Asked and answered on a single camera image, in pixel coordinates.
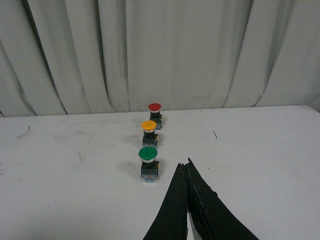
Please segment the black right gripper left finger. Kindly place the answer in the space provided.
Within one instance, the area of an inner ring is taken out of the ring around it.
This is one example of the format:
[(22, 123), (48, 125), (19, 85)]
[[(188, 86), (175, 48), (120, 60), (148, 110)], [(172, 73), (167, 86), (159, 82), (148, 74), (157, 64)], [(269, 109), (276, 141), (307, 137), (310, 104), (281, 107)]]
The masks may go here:
[(159, 212), (144, 236), (145, 240), (186, 240), (188, 187), (184, 165), (179, 163)]

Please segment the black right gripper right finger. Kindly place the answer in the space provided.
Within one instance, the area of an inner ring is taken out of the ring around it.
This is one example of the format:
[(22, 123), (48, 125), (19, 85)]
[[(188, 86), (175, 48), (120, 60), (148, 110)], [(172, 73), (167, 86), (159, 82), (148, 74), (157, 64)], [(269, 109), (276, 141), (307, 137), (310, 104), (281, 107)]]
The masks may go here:
[(205, 182), (191, 159), (184, 166), (188, 211), (203, 240), (256, 240)]

